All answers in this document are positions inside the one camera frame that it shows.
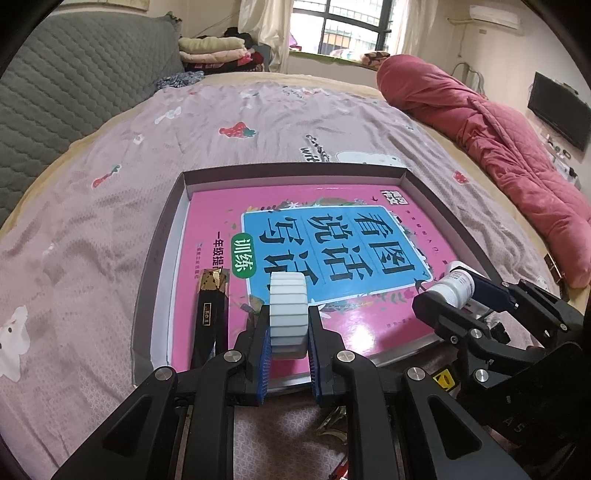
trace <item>pink quilt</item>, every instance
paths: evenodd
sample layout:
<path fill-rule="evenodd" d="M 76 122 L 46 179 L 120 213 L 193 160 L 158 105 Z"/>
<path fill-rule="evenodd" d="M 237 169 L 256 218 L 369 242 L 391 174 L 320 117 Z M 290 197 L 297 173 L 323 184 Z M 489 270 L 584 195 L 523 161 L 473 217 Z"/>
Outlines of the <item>pink quilt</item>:
<path fill-rule="evenodd" d="M 435 65 L 390 57 L 377 75 L 388 103 L 447 135 L 492 177 L 548 242 L 570 287 L 591 281 L 591 205 L 555 171 L 518 111 Z"/>

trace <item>gray headboard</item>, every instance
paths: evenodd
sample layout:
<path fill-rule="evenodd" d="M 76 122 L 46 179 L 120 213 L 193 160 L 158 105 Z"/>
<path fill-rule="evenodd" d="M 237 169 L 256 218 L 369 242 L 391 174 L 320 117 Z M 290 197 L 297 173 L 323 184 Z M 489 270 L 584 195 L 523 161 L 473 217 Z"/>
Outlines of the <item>gray headboard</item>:
<path fill-rule="evenodd" d="M 52 15 L 0 79 L 0 226 L 70 144 L 182 72 L 171 17 L 113 12 Z"/>

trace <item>yellow sticker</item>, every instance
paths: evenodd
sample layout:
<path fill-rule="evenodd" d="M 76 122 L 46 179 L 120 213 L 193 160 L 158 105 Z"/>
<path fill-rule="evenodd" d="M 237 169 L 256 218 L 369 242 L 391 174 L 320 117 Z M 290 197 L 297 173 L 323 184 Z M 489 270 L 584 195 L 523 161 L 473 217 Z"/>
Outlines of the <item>yellow sticker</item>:
<path fill-rule="evenodd" d="M 456 382 L 452 377 L 452 373 L 447 368 L 435 375 L 433 380 L 435 380 L 446 392 L 449 392 L 453 387 L 456 386 Z"/>

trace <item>window frame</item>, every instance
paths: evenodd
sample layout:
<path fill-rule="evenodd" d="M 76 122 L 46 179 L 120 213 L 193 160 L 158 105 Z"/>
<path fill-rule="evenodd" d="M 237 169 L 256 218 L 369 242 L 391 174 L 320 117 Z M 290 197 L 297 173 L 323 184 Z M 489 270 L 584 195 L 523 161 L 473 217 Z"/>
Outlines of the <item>window frame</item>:
<path fill-rule="evenodd" d="M 343 17 L 342 15 L 336 15 L 330 13 L 330 3 L 332 0 L 326 0 L 326 5 L 324 7 L 323 12 L 315 11 L 315 10 L 307 10 L 305 8 L 294 8 L 292 10 L 293 14 L 303 14 L 303 15 L 312 15 L 313 17 L 320 17 L 323 18 L 322 22 L 322 30 L 320 32 L 320 42 L 318 43 L 318 51 L 317 54 L 322 54 L 322 44 L 324 41 L 324 35 L 326 33 L 326 21 L 327 20 L 334 20 L 337 22 L 346 23 L 349 25 L 353 25 L 355 27 L 364 28 L 366 30 L 371 30 L 372 32 L 376 32 L 378 34 L 378 38 L 376 39 L 375 49 L 376 50 L 384 50 L 386 44 L 386 36 L 389 33 L 392 33 L 392 30 L 388 28 L 388 23 L 390 22 L 390 15 L 392 14 L 392 2 L 393 0 L 383 0 L 382 1 L 382 10 L 379 14 L 379 24 L 376 27 L 370 23 L 362 22 L 361 20 L 356 20 L 354 18 Z"/>

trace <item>bed sheet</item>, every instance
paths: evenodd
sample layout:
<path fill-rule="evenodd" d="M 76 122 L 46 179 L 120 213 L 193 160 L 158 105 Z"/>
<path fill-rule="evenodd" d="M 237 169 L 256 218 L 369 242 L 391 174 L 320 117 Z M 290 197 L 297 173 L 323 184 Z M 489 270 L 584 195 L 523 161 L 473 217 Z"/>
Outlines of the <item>bed sheet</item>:
<path fill-rule="evenodd" d="M 231 135 L 236 122 L 244 127 Z M 540 245 L 519 228 L 515 212 L 499 209 L 502 199 L 480 186 L 482 172 L 469 170 L 472 162 L 461 163 L 457 152 L 447 155 L 443 139 L 444 148 L 377 90 L 253 73 L 166 89 L 73 144 L 0 232 L 0 284 L 7 287 L 0 313 L 20 327 L 26 321 L 15 351 L 28 352 L 18 354 L 18 374 L 0 377 L 0 433 L 34 479 L 48 478 L 131 391 L 135 293 L 151 232 L 178 173 L 305 161 L 300 147 L 309 146 L 306 135 L 312 134 L 337 160 L 342 148 L 396 156 L 448 203 L 503 278 L 542 277 L 556 290 Z M 143 230 L 130 230 L 138 221 Z M 22 309 L 11 318 L 22 303 L 30 307 L 28 320 Z M 80 327 L 80 319 L 92 322 Z M 508 330 L 520 346 L 531 342 L 515 325 Z M 311 426 L 320 416 L 307 395 L 238 409 L 235 478 L 327 477 L 343 448 L 314 438 Z"/>

